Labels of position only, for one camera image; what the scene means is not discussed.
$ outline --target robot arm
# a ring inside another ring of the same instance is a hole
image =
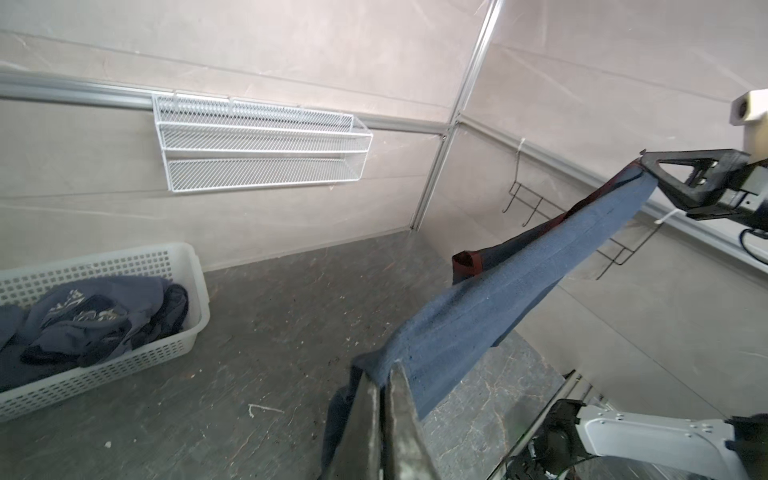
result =
[[[678,468],[715,480],[768,474],[768,420],[735,417],[691,421],[558,400],[519,455],[510,480],[553,480],[581,461],[611,456]]]
[[[744,151],[642,151],[640,163],[689,218],[727,218],[744,225],[739,235],[742,248],[755,260],[768,263],[744,244],[747,234],[768,240],[768,89],[749,91],[734,100],[730,123],[744,126]],[[693,171],[681,182],[662,164],[687,165]]]

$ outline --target tent wall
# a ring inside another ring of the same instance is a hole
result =
[[[467,115],[604,178],[643,148],[741,146],[730,101],[765,88],[768,10],[755,2],[507,2]],[[514,149],[471,130],[454,142],[422,231],[448,259],[524,230],[503,214]],[[519,178],[559,207],[585,189],[523,155]],[[544,220],[535,214],[527,228]],[[648,219],[621,233],[639,243]],[[752,415],[768,402],[768,278],[669,227],[623,266],[584,262],[518,327],[548,362],[578,369],[619,408]]]
[[[487,5],[4,2],[0,68],[448,119]],[[0,103],[0,268],[187,241],[207,270],[409,227],[439,145],[375,131],[335,187],[170,195],[151,113]]]

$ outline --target white cable tie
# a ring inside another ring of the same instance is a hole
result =
[[[677,214],[678,212],[683,212],[683,211],[682,211],[681,209],[679,209],[679,208],[676,208],[676,209],[672,210],[670,213],[668,213],[668,214],[664,215],[664,216],[663,216],[662,218],[660,218],[659,220],[656,220],[656,221],[654,221],[654,223],[655,223],[656,225],[661,225],[662,223],[664,223],[664,222],[666,222],[667,220],[669,220],[669,217],[672,217],[674,214]]]
[[[524,144],[524,143],[525,143],[525,137],[523,137],[523,138],[520,140],[520,144],[518,145],[518,153],[517,153],[517,157],[518,157],[518,158],[520,158],[520,150],[523,148],[523,144]]]

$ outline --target blue towel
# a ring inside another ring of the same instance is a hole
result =
[[[496,247],[454,255],[454,285],[403,323],[381,349],[353,360],[349,385],[328,408],[323,470],[341,440],[363,372],[384,388],[392,364],[402,361],[423,419],[489,347],[639,211],[656,185],[633,162],[565,214]]]

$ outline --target metal rail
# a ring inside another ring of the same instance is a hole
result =
[[[10,100],[46,101],[152,111],[152,94],[168,93],[173,93],[173,91],[166,88],[132,87],[48,74],[0,71],[0,98]],[[435,135],[445,135],[449,131],[449,124],[441,122],[359,112],[346,113],[356,115],[368,128],[373,130]]]
[[[445,159],[448,156],[453,137],[459,127],[468,128],[475,133],[479,133],[486,138],[515,151],[520,144],[520,139],[514,135],[489,127],[488,125],[462,113],[463,108],[466,106],[466,102],[469,100],[469,95],[472,93],[472,87],[477,80],[480,67],[482,66],[482,60],[488,50],[493,27],[498,19],[498,14],[501,11],[502,2],[503,0],[493,0],[488,8],[485,22],[483,23],[480,36],[475,45],[472,60],[467,68],[465,79],[462,82],[462,90],[459,93],[454,106],[454,111],[451,116],[452,123],[445,124],[433,121],[420,121],[398,117],[387,117],[384,115],[349,112],[357,115],[357,117],[365,122],[369,128],[374,130],[442,135],[440,148],[435,156],[435,161],[432,165],[427,185],[422,193],[418,209],[415,212],[412,221],[412,227],[415,229],[418,229],[424,220],[424,215],[434,193],[440,171],[445,164]],[[62,104],[151,111],[152,94],[171,92],[173,91],[169,89],[108,84],[99,81],[66,78],[48,74],[0,71],[0,98],[11,100],[45,101]],[[563,157],[533,145],[528,141],[523,144],[521,152],[592,188],[599,187],[607,180]],[[643,212],[654,218],[661,218],[668,213],[669,209],[669,207],[661,205],[658,202],[649,200],[643,207]],[[741,249],[736,238],[729,237],[719,230],[708,227],[705,223],[696,222],[687,219],[686,217],[673,216],[666,220],[666,224],[733,258],[741,260],[750,266],[754,266],[758,270],[768,273],[768,266],[754,260],[745,253]]]
[[[488,53],[488,46],[491,44],[491,37],[493,36],[493,29],[496,26],[498,15],[502,11],[504,0],[491,0],[488,5],[488,11],[485,13],[485,20],[482,27],[480,27],[480,35],[475,43],[475,49],[472,51],[472,56],[469,59],[469,65],[464,73],[464,79],[462,80],[462,86],[458,90],[458,97],[456,103],[453,105],[453,111],[451,112],[451,124],[448,132],[443,136],[440,148],[435,156],[435,161],[432,162],[432,169],[429,171],[427,177],[427,184],[424,187],[421,199],[419,199],[419,205],[416,208],[416,212],[411,221],[411,228],[418,230],[422,226],[424,216],[427,208],[429,208],[429,202],[432,200],[432,195],[435,193],[435,187],[437,186],[437,180],[440,178],[440,172],[443,165],[445,165],[445,159],[448,157],[448,153],[451,150],[451,144],[456,135],[458,128],[459,117],[464,111],[469,102],[469,97],[472,95],[472,90],[475,87],[475,82],[480,75],[480,69],[482,68],[483,61],[485,60],[485,54]]]

